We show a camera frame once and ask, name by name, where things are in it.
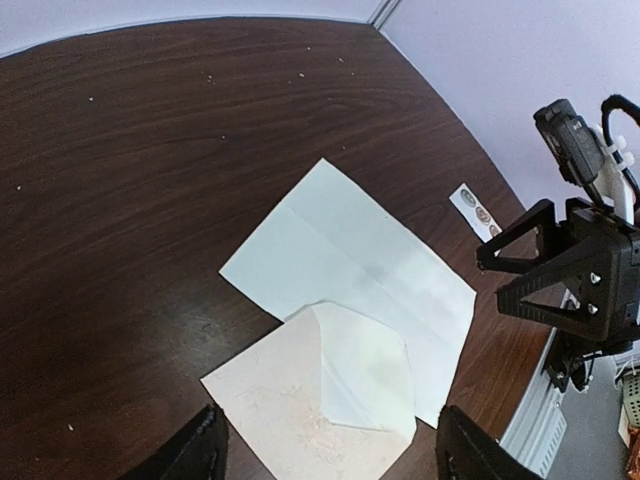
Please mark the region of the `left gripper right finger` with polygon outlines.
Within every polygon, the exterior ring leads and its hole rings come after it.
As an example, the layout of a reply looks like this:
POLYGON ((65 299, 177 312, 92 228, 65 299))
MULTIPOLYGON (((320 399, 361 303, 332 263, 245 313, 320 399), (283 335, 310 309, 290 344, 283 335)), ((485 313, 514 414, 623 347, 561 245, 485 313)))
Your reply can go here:
POLYGON ((535 480, 540 476, 510 456, 463 410, 444 406, 438 419, 439 479, 535 480))

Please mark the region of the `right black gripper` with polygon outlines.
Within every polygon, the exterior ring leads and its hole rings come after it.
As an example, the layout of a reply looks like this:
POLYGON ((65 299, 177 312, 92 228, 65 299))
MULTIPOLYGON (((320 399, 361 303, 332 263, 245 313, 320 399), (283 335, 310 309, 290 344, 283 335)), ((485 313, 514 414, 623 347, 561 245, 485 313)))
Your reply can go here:
POLYGON ((555 204, 543 199, 477 248, 477 266, 521 275, 498 289, 500 313, 583 338, 585 355, 624 353, 639 339, 639 228, 580 198, 565 207, 575 246, 550 259, 558 226, 555 204), (530 232, 535 257, 501 255, 530 232))

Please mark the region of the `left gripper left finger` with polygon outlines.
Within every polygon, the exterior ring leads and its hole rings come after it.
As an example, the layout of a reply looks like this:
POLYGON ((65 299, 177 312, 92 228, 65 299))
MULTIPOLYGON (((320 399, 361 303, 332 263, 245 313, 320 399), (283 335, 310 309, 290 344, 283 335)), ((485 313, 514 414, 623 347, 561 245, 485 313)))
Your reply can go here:
POLYGON ((206 405, 155 453, 121 479, 223 480, 229 429, 223 410, 206 405))

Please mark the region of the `cream envelope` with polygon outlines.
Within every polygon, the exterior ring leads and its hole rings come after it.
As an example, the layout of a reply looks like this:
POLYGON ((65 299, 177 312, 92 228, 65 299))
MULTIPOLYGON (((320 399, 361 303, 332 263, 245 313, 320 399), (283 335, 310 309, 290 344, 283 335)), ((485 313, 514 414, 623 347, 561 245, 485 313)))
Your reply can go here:
POLYGON ((404 340, 331 302, 299 310, 201 382, 277 479, 378 479, 416 432, 404 340))

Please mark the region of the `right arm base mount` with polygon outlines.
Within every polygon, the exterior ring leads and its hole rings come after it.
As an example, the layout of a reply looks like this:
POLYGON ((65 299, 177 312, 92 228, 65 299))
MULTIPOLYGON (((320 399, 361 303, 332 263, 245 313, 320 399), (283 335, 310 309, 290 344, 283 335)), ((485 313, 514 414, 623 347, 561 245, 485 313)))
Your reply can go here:
POLYGON ((560 393, 565 393, 572 385, 578 392, 586 392, 593 378, 593 366, 597 353, 579 354, 573 345, 563 336, 556 336, 544 361, 544 370, 551 384, 560 393))

